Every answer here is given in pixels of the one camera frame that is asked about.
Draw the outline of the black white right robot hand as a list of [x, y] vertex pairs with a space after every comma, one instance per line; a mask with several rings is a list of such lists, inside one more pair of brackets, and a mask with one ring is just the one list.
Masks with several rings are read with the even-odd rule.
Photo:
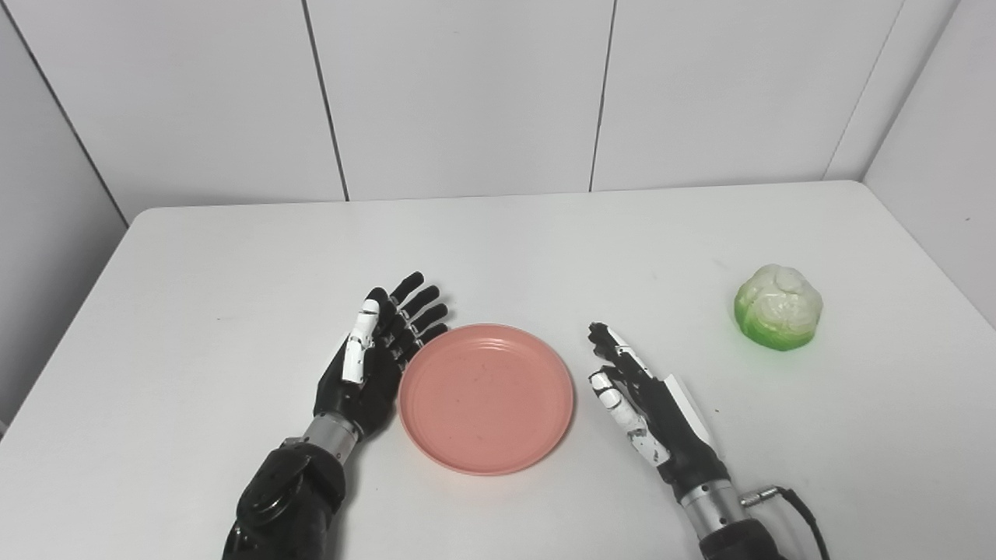
[[588, 340], [594, 354], [607, 362], [588, 376], [591, 389], [677, 500], [709, 482], [730, 481], [704, 422], [675, 376], [654, 375], [607, 324], [591, 323]]

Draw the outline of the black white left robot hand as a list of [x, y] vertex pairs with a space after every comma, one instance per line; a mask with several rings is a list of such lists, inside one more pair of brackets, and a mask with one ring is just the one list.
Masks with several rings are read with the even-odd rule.
[[403, 373], [421, 348], [447, 332], [448, 314], [439, 287], [420, 271], [394, 291], [373, 288], [319, 380], [314, 417], [344, 419], [360, 437], [382, 429]]

